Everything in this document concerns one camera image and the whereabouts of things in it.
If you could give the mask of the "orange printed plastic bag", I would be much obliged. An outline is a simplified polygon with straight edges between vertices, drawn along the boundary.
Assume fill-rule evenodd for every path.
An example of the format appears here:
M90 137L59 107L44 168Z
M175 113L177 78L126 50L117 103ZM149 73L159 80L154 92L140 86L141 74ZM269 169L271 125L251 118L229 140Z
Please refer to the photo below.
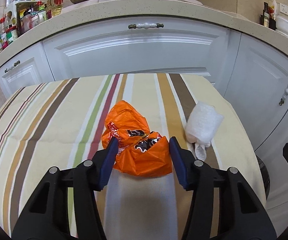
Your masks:
M161 177L172 173L169 142L165 136L151 131L147 120L131 104L116 103L105 118L102 146L111 138L119 143L114 169L138 177Z

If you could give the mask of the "white bowl stack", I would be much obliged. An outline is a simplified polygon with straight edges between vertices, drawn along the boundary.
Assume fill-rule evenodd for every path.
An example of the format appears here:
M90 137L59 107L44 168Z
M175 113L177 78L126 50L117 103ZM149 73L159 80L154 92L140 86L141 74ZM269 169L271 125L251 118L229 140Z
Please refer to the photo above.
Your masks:
M276 31L288 37L288 20L286 18L276 17Z

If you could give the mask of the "cooking oil bottle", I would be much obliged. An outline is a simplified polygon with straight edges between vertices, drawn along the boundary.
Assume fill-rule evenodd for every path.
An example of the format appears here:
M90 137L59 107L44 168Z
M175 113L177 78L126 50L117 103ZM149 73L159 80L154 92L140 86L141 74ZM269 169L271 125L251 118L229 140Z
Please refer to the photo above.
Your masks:
M62 12L63 0L50 0L51 16L55 17Z

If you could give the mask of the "white crumpled paper towel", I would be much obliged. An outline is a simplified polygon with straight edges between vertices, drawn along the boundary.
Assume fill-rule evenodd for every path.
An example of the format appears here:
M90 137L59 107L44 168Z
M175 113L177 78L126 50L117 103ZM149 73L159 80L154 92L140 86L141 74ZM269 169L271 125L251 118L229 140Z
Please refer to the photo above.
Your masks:
M211 141L223 120L224 116L213 106L202 101L197 102L184 129L187 141L195 144L194 152L197 159L206 160L206 149L211 146Z

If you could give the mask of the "striped tablecloth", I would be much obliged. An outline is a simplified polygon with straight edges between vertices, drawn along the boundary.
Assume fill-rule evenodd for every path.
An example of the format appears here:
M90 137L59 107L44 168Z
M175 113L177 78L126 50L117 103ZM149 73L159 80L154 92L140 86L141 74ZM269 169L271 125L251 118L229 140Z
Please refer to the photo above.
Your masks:
M50 167L72 168L102 148L104 120L119 101L130 103L151 131L193 147L184 127L197 102L224 120L206 163L236 167L266 201L254 150L233 107L204 77L194 74L116 74L42 83L17 90L0 108L0 226L10 234L28 198ZM96 193L108 239L180 239L192 194L175 173L134 177L113 170Z

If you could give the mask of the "white wall socket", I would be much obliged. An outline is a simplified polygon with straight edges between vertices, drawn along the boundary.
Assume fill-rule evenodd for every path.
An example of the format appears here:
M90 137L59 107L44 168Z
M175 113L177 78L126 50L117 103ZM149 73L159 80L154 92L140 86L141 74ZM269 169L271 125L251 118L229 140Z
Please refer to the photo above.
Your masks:
M288 6L283 3L280 3L279 12L281 14L288 15Z

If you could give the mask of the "white spice rack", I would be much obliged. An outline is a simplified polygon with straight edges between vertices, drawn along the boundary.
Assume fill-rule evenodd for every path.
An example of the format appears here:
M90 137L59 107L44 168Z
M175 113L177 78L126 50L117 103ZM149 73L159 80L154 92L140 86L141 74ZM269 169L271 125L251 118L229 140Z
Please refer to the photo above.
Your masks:
M45 4L42 1L15 1L4 9L7 24L16 26L21 36L47 20Z

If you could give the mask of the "dark sauce bottle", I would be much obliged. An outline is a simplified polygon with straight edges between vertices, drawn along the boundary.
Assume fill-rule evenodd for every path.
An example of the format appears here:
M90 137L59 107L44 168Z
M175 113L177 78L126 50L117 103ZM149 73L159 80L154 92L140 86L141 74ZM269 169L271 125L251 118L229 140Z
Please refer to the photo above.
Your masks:
M270 20L269 5L268 5L268 3L264 2L263 26L269 27L269 20Z

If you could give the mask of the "red-lidded jar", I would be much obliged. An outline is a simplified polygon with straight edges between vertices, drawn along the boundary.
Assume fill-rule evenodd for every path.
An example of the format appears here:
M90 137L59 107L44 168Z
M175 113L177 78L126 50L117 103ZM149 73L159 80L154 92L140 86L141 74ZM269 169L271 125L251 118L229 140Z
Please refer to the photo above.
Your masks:
M6 38L7 38L8 44L11 44L12 42L14 42L18 38L18 32L17 32L17 28L15 25L9 27L6 30Z

